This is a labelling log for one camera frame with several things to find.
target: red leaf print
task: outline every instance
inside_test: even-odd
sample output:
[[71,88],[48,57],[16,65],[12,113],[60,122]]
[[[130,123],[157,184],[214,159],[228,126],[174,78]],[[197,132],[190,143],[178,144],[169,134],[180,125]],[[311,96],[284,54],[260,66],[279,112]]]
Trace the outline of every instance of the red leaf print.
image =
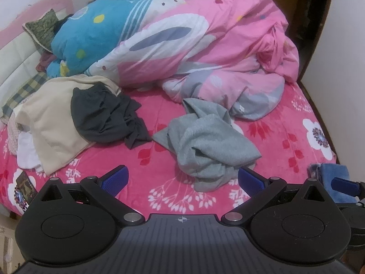
[[288,134],[288,137],[289,137],[290,141],[293,141],[293,142],[298,141],[298,139],[296,138],[296,136],[294,134]]
[[294,152],[297,158],[304,158],[303,152],[301,150],[296,149]]
[[289,148],[289,147],[290,147],[290,145],[289,145],[289,141],[288,141],[288,140],[284,140],[284,141],[282,142],[282,148],[287,149],[287,148]]
[[145,158],[145,159],[143,159],[139,164],[141,165],[141,166],[145,166],[145,165],[148,165],[149,164],[149,162],[150,162],[150,158]]
[[165,151],[165,150],[167,150],[167,149],[164,148],[163,146],[161,146],[160,144],[155,143],[155,151],[162,152],[162,151]]
[[138,158],[148,158],[151,155],[151,149],[141,149],[138,153]]
[[288,162],[289,162],[289,167],[290,168],[293,168],[294,166],[297,165],[296,160],[295,160],[295,157],[290,157],[289,160],[288,160]]
[[263,128],[259,125],[257,125],[257,132],[260,135],[261,139],[264,140],[265,139],[265,132],[263,131]]
[[262,125],[263,130],[264,130],[266,133],[268,133],[268,132],[272,132],[272,130],[270,129],[270,127],[269,127],[266,123],[264,123],[263,121],[261,122],[261,125]]
[[157,131],[161,131],[162,129],[166,128],[167,125],[163,124],[163,123],[160,123],[157,125]]
[[249,125],[249,130],[250,130],[250,136],[255,137],[256,136],[256,124],[255,123],[251,123]]

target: doorway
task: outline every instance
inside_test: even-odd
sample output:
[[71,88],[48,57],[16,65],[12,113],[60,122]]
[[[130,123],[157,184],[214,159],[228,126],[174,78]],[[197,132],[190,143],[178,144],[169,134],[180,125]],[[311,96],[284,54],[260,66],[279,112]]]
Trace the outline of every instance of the doorway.
[[321,35],[331,0],[273,0],[285,14],[287,36],[299,51],[299,80],[309,64]]

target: bed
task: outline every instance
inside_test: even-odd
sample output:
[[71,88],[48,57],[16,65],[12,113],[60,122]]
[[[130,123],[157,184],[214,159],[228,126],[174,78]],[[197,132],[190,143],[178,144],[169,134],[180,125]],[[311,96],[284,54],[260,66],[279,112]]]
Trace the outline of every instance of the bed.
[[[40,57],[38,47],[19,26],[41,16],[50,5],[60,18],[73,11],[70,0],[43,0],[0,32],[2,103],[14,88],[35,75],[34,67]],[[125,93],[142,105],[138,116],[144,119],[150,135],[166,127],[173,118],[185,114],[182,105],[172,101],[159,87],[130,89]],[[232,118],[232,126],[259,149],[262,157],[254,170],[265,177],[279,176],[288,183],[302,183],[307,178],[309,164],[336,161],[297,84],[285,83],[280,103],[264,118],[251,122]],[[0,202],[21,215],[28,204],[16,186],[15,180],[22,170],[18,168],[16,157],[9,153],[7,135],[4,127],[0,132]],[[59,177],[65,183],[77,183],[86,176],[102,176],[121,164],[128,167],[130,179],[116,197],[145,217],[150,213],[215,213],[221,217],[249,198],[237,180],[231,180],[214,192],[196,192],[193,179],[179,170],[174,154],[156,142],[132,150],[122,142],[94,145],[51,176]],[[27,170],[27,174],[37,190],[49,178],[34,170]]]

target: gray ribbed panel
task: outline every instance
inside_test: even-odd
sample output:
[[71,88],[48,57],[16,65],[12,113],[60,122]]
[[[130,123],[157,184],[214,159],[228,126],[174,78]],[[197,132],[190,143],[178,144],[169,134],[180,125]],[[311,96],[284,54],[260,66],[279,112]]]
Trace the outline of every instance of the gray ribbed panel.
[[213,215],[151,215],[124,228],[107,252],[68,268],[25,264],[19,274],[351,274],[341,262],[296,267],[262,254],[244,230],[219,224]]

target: headboard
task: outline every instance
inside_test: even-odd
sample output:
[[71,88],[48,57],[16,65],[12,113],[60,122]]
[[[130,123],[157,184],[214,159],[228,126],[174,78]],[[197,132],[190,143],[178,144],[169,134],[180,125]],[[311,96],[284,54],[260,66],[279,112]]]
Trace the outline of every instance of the headboard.
[[0,31],[0,108],[25,81],[37,74],[35,67],[39,63],[42,49],[24,31],[23,24],[39,19],[51,8],[58,19],[74,10],[71,0],[41,0]]

